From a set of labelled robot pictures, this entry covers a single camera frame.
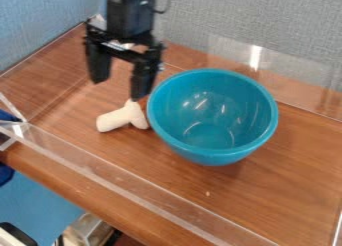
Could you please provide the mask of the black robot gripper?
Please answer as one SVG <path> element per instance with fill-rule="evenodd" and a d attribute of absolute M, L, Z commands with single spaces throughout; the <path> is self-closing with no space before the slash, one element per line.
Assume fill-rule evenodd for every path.
<path fill-rule="evenodd" d="M 109 78 L 111 55 L 105 43 L 132 43 L 162 53 L 163 44 L 152 35 L 155 15 L 163 13 L 155 8 L 156 0 L 107 0 L 105 19 L 87 20 L 85 56 L 89 78 L 95 84 Z M 151 93 L 159 73 L 158 59 L 134 62 L 131 76 L 131 99 L 138 101 Z"/>

